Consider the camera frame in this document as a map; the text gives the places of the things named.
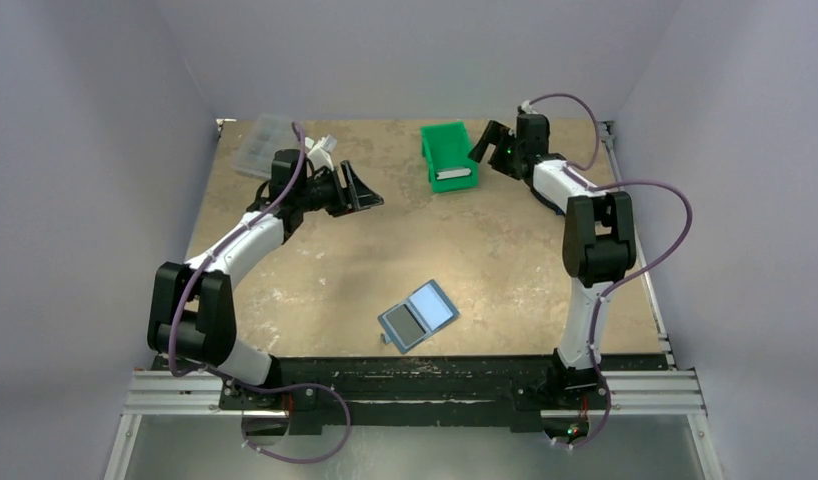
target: table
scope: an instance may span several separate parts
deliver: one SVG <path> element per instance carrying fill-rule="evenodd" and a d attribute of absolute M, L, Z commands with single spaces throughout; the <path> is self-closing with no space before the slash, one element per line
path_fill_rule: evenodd
<path fill-rule="evenodd" d="M 564 218 L 487 163 L 477 188 L 432 194 L 419 129 L 445 122 L 304 123 L 313 138 L 338 139 L 333 161 L 351 160 L 385 205 L 342 218 L 307 213 L 294 236 L 235 290 L 246 342 L 278 356 L 399 355 L 382 343 L 377 315 L 434 278 L 461 316 L 411 355 L 537 354 L 559 344 L 571 288 L 561 259 Z M 189 256 L 229 231 L 253 200 L 260 182 L 230 165 L 251 125 L 224 125 Z M 486 120 L 465 125 L 475 142 Z M 588 121 L 555 120 L 551 151 L 584 163 L 592 135 Z M 585 176 L 597 184 L 613 180 L 603 149 Z M 643 282 L 615 294 L 603 351 L 661 351 Z"/>

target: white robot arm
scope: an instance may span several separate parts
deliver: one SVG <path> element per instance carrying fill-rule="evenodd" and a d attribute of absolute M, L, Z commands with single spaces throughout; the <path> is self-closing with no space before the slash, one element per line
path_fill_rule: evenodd
<path fill-rule="evenodd" d="M 566 217 L 562 257 L 571 276 L 571 302 L 548 379 L 559 382 L 558 390 L 573 390 L 597 382 L 589 350 L 600 363 L 607 309 L 599 309 L 595 318 L 595 302 L 609 302 L 601 292 L 635 264 L 632 202 L 624 192 L 597 191 L 564 157 L 548 153 L 549 125 L 545 116 L 529 111 L 518 115 L 515 130 L 490 121 L 469 157 L 479 163 L 495 145 L 491 167 L 523 180 L 542 204 Z M 598 235 L 596 223 L 610 227 L 609 233 Z"/>
<path fill-rule="evenodd" d="M 271 165 L 271 179 L 256 192 L 238 225 L 205 253 L 184 264 L 168 262 L 156 271 L 147 343 L 166 353 L 172 318 L 185 293 L 188 279 L 205 263 L 190 292 L 199 298 L 196 311 L 182 313 L 176 334 L 177 357 L 209 365 L 251 385 L 275 386 L 280 381 L 279 361 L 244 343 L 237 334 L 232 291 L 256 264 L 287 241 L 303 222 L 303 214 L 324 209 L 334 217 L 382 205 L 383 199 L 359 179 L 350 162 L 341 162 L 344 185 L 333 167 L 329 151 L 332 137 L 310 144 L 303 159 L 312 171 L 297 177 L 299 150 L 281 150 Z M 267 197 L 262 193 L 268 187 Z M 274 211 L 264 214 L 281 191 L 288 193 Z"/>

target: white wall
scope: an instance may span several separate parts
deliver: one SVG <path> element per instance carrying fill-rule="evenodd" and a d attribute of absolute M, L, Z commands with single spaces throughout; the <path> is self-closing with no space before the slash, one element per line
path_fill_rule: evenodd
<path fill-rule="evenodd" d="M 617 128 L 695 207 L 654 281 L 729 477 L 818 478 L 818 1 L 684 1 Z M 634 193 L 653 258 L 682 209 Z"/>
<path fill-rule="evenodd" d="M 615 115 L 680 0 L 157 0 L 218 117 Z M 583 116 L 548 103 L 551 115 Z"/>
<path fill-rule="evenodd" d="M 152 1 L 0 1 L 0 479 L 102 476 L 214 129 Z"/>

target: green bin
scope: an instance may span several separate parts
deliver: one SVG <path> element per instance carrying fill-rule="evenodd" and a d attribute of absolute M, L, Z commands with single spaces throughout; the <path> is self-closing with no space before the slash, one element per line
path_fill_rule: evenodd
<path fill-rule="evenodd" d="M 433 192 L 477 186 L 477 163 L 468 158 L 471 142 L 464 123 L 421 127 L 421 140 Z"/>

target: cable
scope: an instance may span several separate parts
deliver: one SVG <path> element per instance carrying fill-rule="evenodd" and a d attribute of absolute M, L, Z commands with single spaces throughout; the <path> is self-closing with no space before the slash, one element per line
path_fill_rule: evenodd
<path fill-rule="evenodd" d="M 585 421 L 588 423 L 589 421 L 589 397 L 587 395 L 583 395 L 583 401 L 580 402 L 580 411 L 577 412 L 577 418 L 574 420 L 575 422 L 583 422 Z"/>
<path fill-rule="evenodd" d="M 535 105 L 536 103 L 539 103 L 542 100 L 547 100 L 548 98 L 570 98 L 571 100 L 574 100 L 575 102 L 579 103 L 580 106 L 586 110 L 586 113 L 589 114 L 589 119 L 591 119 L 592 125 L 594 126 L 595 130 L 595 147 L 594 151 L 592 152 L 592 158 L 589 160 L 589 163 L 585 167 L 574 162 L 570 161 L 567 162 L 568 165 L 571 165 L 572 167 L 576 168 L 581 172 L 585 172 L 586 170 L 594 166 L 595 162 L 597 162 L 597 154 L 598 152 L 600 152 L 600 126 L 597 123 L 597 118 L 595 118 L 592 109 L 589 108 L 588 105 L 586 105 L 586 102 L 582 101 L 580 97 L 577 97 L 576 95 L 571 95 L 570 93 L 548 93 L 530 100 L 530 105 Z"/>
<path fill-rule="evenodd" d="M 333 389 L 331 389 L 329 387 L 326 387 L 326 386 L 318 384 L 318 383 L 298 383 L 298 384 L 295 384 L 295 385 L 289 385 L 287 387 L 262 388 L 262 387 L 257 387 L 255 385 L 249 385 L 249 384 L 239 382 L 239 381 L 236 381 L 235 383 L 237 385 L 242 386 L 243 388 L 245 388 L 247 390 L 250 390 L 250 391 L 256 392 L 256 393 L 260 393 L 260 394 L 265 394 L 265 395 L 272 395 L 272 394 L 276 394 L 276 393 L 290 392 L 292 390 L 299 390 L 301 388 L 312 388 L 312 389 L 316 389 L 316 390 L 322 390 L 322 391 L 325 391 L 325 392 L 329 393 L 336 400 L 338 400 L 338 403 L 341 405 L 341 409 L 344 410 L 344 418 L 345 418 L 345 424 L 344 425 L 345 425 L 345 428 L 344 428 L 344 435 L 341 436 L 341 440 L 339 440 L 338 443 L 335 445 L 335 447 L 333 447 L 332 450 L 330 450 L 329 452 L 327 452 L 327 453 L 325 453 L 323 455 L 319 455 L 317 457 L 312 457 L 312 458 L 286 457 L 284 455 L 280 455 L 278 453 L 274 453 L 274 452 L 265 450 L 264 448 L 262 448 L 262 447 L 256 445 L 255 443 L 253 443 L 253 441 L 250 440 L 247 437 L 247 432 L 246 432 L 246 430 L 244 428 L 245 425 L 242 423 L 242 425 L 241 425 L 241 437 L 244 439 L 244 444 L 246 446 L 250 447 L 256 453 L 261 453 L 262 455 L 266 455 L 268 457 L 275 458 L 277 460 L 281 460 L 281 461 L 286 462 L 286 463 L 293 463 L 293 464 L 297 464 L 297 465 L 308 465 L 308 464 L 311 464 L 311 463 L 322 462 L 322 461 L 330 458 L 331 456 L 335 455 L 336 453 L 338 453 L 339 450 L 341 450 L 342 447 L 344 447 L 344 444 L 347 443 L 347 439 L 350 438 L 350 431 L 351 431 L 351 428 L 352 428 L 351 425 L 350 425 L 350 409 L 347 406 L 347 402 L 345 402 L 344 399 L 341 398 L 341 395 L 339 395 L 338 393 L 336 393 Z"/>
<path fill-rule="evenodd" d="M 669 185 L 664 182 L 659 182 L 656 180 L 627 180 L 621 182 L 610 183 L 608 185 L 603 185 L 600 187 L 592 187 L 590 190 L 594 192 L 600 192 L 603 190 L 611 190 L 613 188 L 620 188 L 620 187 L 630 187 L 630 186 L 649 186 L 649 187 L 658 187 L 664 190 L 668 190 L 671 193 L 680 197 L 680 201 L 683 202 L 683 207 L 686 209 L 686 223 L 683 225 L 683 231 L 680 232 L 680 235 L 677 237 L 677 240 L 674 240 L 674 243 L 666 250 L 662 255 L 656 258 L 653 262 L 648 263 L 646 266 L 636 270 L 635 273 L 632 275 L 626 276 L 621 280 L 613 283 L 612 285 L 606 287 L 600 294 L 598 295 L 598 301 L 595 302 L 594 309 L 592 309 L 592 318 L 591 322 L 589 323 L 589 360 L 592 362 L 592 367 L 594 367 L 595 372 L 597 373 L 598 379 L 603 386 L 604 391 L 606 392 L 606 408 L 603 411 L 603 416 L 600 419 L 600 422 L 597 424 L 594 430 L 589 432 L 589 435 L 584 438 L 582 441 L 576 444 L 569 444 L 568 448 L 579 448 L 596 437 L 603 427 L 606 425 L 607 420 L 609 419 L 609 411 L 612 409 L 612 393 L 609 391 L 609 383 L 606 381 L 606 376 L 603 375 L 603 372 L 600 370 L 600 364 L 597 362 L 597 358 L 595 358 L 594 353 L 594 341 L 595 341 L 595 329 L 597 328 L 597 317 L 600 313 L 600 307 L 603 305 L 603 299 L 607 298 L 612 292 L 621 288 L 623 285 L 633 281 L 634 279 L 641 277 L 645 273 L 652 270 L 654 267 L 665 261 L 669 255 L 674 253 L 675 250 L 680 246 L 681 243 L 686 239 L 686 236 L 689 234 L 689 229 L 692 228 L 692 219 L 693 219 L 693 212 L 692 212 L 692 204 L 689 202 L 688 197 L 680 191 L 677 187 L 673 185 Z"/>
<path fill-rule="evenodd" d="M 176 334 L 177 334 L 177 330 L 179 329 L 179 323 L 182 320 L 182 314 L 185 311 L 185 305 L 188 303 L 188 297 L 191 296 L 191 292 L 192 292 L 192 290 L 194 290 L 194 285 L 197 283 L 197 280 L 200 278 L 200 275 L 202 275 L 203 272 L 206 271 L 206 268 L 208 268 L 209 264 L 212 263 L 212 261 L 217 256 L 219 256 L 221 254 L 221 252 L 223 252 L 224 249 L 226 249 L 226 247 L 228 247 L 232 242 L 234 242 L 244 232 L 246 232 L 246 231 L 250 230 L 251 228 L 253 228 L 253 226 L 255 226 L 257 223 L 259 223 L 259 221 L 261 221 L 263 218 L 265 218 L 267 215 L 269 215 L 271 213 L 271 211 L 273 211 L 276 207 L 279 207 L 281 202 L 283 200 L 285 200 L 285 197 L 288 196 L 289 192 L 291 191 L 292 186 L 297 182 L 297 178 L 300 176 L 300 172 L 303 170 L 303 164 L 305 163 L 305 158 L 306 158 L 306 155 L 304 153 L 305 152 L 304 139 L 306 138 L 306 134 L 305 134 L 305 132 L 303 130 L 303 127 L 301 125 L 299 125 L 298 123 L 292 122 L 291 126 L 294 129 L 295 135 L 297 135 L 297 140 L 300 142 L 300 155 L 297 157 L 297 165 L 294 168 L 294 173 L 292 173 L 291 179 L 288 181 L 288 185 L 285 186 L 285 188 L 282 190 L 282 192 L 279 194 L 279 196 L 277 196 L 276 200 L 271 202 L 268 206 L 266 206 L 262 210 L 262 213 L 260 213 L 256 217 L 254 217 L 252 220 L 247 222 L 245 225 L 242 225 L 242 226 L 238 227 L 237 229 L 235 229 L 232 233 L 227 235 L 227 237 L 225 239 L 223 239 L 220 243 L 218 243 L 218 245 L 214 249 L 212 249 L 212 251 L 209 252 L 208 255 L 206 255 L 206 258 L 197 267 L 197 269 L 194 270 L 194 273 L 191 274 L 191 278 L 189 278 L 188 282 L 185 284 L 185 289 L 182 292 L 182 297 L 180 297 L 179 304 L 177 304 L 176 310 L 174 311 L 173 320 L 171 321 L 171 327 L 170 327 L 170 336 L 168 338 L 168 368 L 170 369 L 170 372 L 174 377 L 182 377 L 184 375 L 187 375 L 187 374 L 193 372 L 194 370 L 197 370 L 198 368 L 203 368 L 204 367 L 203 365 L 192 365 L 192 366 L 187 367 L 187 368 L 185 368 L 183 370 L 179 370 L 177 368 L 177 365 L 176 365 L 176 337 L 177 337 Z M 250 390 L 250 391 L 255 392 L 255 393 L 265 394 L 265 395 L 273 395 L 273 394 L 277 394 L 277 393 L 291 392 L 291 391 L 294 391 L 294 390 L 300 390 L 300 389 L 304 389 L 304 388 L 312 388 L 312 389 L 323 390 L 323 391 L 328 392 L 330 395 L 335 397 L 336 400 L 338 400 L 339 404 L 341 404 L 341 407 L 344 410 L 344 418 L 346 420 L 344 436 L 341 438 L 341 440 L 338 442 L 338 444 L 332 450 L 330 450 L 329 452 L 327 452 L 327 453 L 325 453 L 323 455 L 319 455 L 317 457 L 313 457 L 313 458 L 302 458 L 301 459 L 301 458 L 286 457 L 286 456 L 279 455 L 279 454 L 269 452 L 267 450 L 262 449 L 262 447 L 259 447 L 258 445 L 255 445 L 249 439 L 247 439 L 246 435 L 245 435 L 245 440 L 246 440 L 245 443 L 247 443 L 248 446 L 250 446 L 250 448 L 252 448 L 254 451 L 256 451 L 258 453 L 261 453 L 263 455 L 267 455 L 267 456 L 269 456 L 271 458 L 275 458 L 277 460 L 281 460 L 281 461 L 287 462 L 287 463 L 295 463 L 295 464 L 317 463 L 317 462 L 321 462 L 323 460 L 326 460 L 327 458 L 329 458 L 329 457 L 335 455 L 336 453 L 338 453 L 338 451 L 341 450 L 341 448 L 344 446 L 344 444 L 347 443 L 347 439 L 350 437 L 350 431 L 351 431 L 350 409 L 347 407 L 347 402 L 345 402 L 344 399 L 341 398 L 341 396 L 338 393 L 336 393 L 335 391 L 333 391 L 332 389 L 330 389 L 330 388 L 328 388 L 328 387 L 326 387 L 324 385 L 319 385 L 317 383 L 298 383 L 298 384 L 295 384 L 295 385 L 288 385 L 286 387 L 279 387 L 279 388 L 262 388 L 262 387 L 258 387 L 256 385 L 250 385 L 248 383 L 244 383 L 244 382 L 235 380 L 232 377 L 230 377 L 228 375 L 225 375 L 225 374 L 223 374 L 223 373 L 221 373 L 221 372 L 219 372 L 219 371 L 217 371 L 215 369 L 209 368 L 207 370 L 210 371 L 211 373 L 223 378 L 223 379 L 226 379 L 226 380 L 231 379 L 236 384 L 241 386 L 242 388 L 245 388 L 245 389 Z M 242 432 L 242 434 L 245 434 L 243 426 L 242 426 L 241 432 Z"/>

